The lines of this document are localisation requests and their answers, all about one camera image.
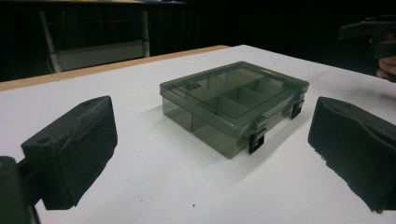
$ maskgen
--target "dark background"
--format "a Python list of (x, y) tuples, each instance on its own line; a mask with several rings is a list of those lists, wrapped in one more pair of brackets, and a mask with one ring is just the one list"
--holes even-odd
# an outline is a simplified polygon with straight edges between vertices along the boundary
[[(185, 6), (148, 7), (151, 56), (215, 45), (250, 45), (374, 75), (370, 36), (339, 41), (342, 25), (395, 14), (391, 6), (365, 2), (287, 3), (185, 1)], [(42, 7), (1, 5), (0, 81), (50, 73), (39, 9), (46, 9), (56, 49), (139, 39), (138, 7)]]

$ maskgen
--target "box latch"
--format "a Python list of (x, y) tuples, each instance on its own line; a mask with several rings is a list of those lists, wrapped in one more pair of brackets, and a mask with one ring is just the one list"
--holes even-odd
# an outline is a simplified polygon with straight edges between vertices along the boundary
[(267, 132), (267, 128), (265, 125), (266, 120), (266, 117), (261, 117), (260, 119), (255, 121), (255, 128), (253, 129), (253, 131), (255, 132), (252, 133), (248, 139), (248, 153), (251, 154), (255, 152), (264, 143), (264, 136)]
[(293, 105), (293, 109), (291, 110), (291, 118), (294, 119), (297, 115), (300, 114), (301, 109), (304, 104), (304, 99), (300, 100), (297, 104)]

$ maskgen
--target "white table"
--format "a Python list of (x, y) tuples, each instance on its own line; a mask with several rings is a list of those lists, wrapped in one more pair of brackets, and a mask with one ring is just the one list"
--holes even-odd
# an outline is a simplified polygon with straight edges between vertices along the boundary
[[(254, 154), (228, 160), (162, 112), (160, 83), (246, 61), (310, 83), (302, 113), (265, 135)], [(0, 152), (20, 161), (21, 143), (72, 107), (110, 95), (119, 144), (77, 207), (47, 223), (396, 223), (372, 213), (308, 144), (316, 101), (326, 96), (396, 124), (396, 85), (364, 74), (238, 46), (0, 91)]]

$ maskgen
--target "wooden tabletop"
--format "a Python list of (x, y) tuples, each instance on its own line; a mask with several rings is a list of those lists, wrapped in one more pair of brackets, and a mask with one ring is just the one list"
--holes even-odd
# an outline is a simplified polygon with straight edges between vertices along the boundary
[(110, 64), (105, 64), (105, 65), (99, 65), (99, 66), (77, 69), (77, 70), (56, 73), (56, 74), (50, 74), (50, 75), (44, 75), (44, 76), (39, 76), (39, 77), (28, 77), (28, 78), (22, 78), (22, 79), (17, 79), (17, 80), (12, 80), (12, 81), (5, 81), (5, 82), (0, 82), (0, 91), (7, 91), (7, 90), (33, 86), (33, 85), (52, 82), (52, 81), (59, 81), (59, 80), (68, 79), (68, 78), (72, 78), (72, 77), (82, 77), (82, 76), (87, 76), (87, 75), (91, 75), (91, 74), (95, 74), (95, 73), (113, 70), (113, 69), (134, 66), (134, 65), (138, 65), (138, 64), (142, 64), (142, 63), (152, 63), (152, 62), (157, 62), (157, 61), (161, 61), (161, 60), (172, 59), (172, 58), (177, 58), (177, 57), (182, 57), (182, 56), (187, 56), (187, 55), (192, 55), (192, 54), (204, 53), (204, 52), (208, 52), (211, 50), (226, 49), (226, 48), (228, 48), (228, 46), (218, 45), (218, 46), (207, 47), (207, 48), (202, 48), (202, 49), (191, 49), (191, 50), (185, 50), (185, 51), (176, 52), (176, 53), (153, 56), (153, 57), (149, 57), (149, 58), (136, 59), (136, 60), (125, 61), (125, 62), (120, 62), (120, 63), (110, 63)]

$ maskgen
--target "plastic storage box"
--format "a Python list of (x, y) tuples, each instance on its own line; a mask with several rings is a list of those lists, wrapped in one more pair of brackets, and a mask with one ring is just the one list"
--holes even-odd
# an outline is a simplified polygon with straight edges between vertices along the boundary
[(227, 158), (253, 153), (283, 118), (301, 111), (309, 83), (238, 62), (160, 85), (163, 113)]

